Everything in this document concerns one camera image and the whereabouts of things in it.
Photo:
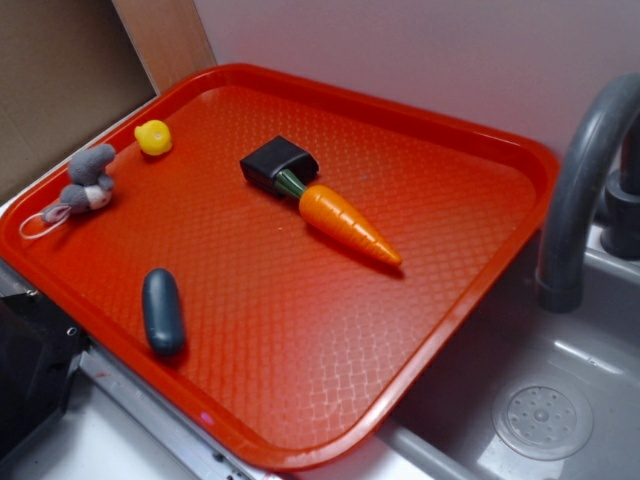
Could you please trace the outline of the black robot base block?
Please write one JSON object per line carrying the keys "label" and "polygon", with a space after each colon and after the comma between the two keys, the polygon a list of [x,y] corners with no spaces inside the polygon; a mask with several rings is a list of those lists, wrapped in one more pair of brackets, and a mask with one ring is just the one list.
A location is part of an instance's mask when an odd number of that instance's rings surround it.
{"label": "black robot base block", "polygon": [[1,462],[65,413],[86,346],[79,324],[48,297],[1,299]]}

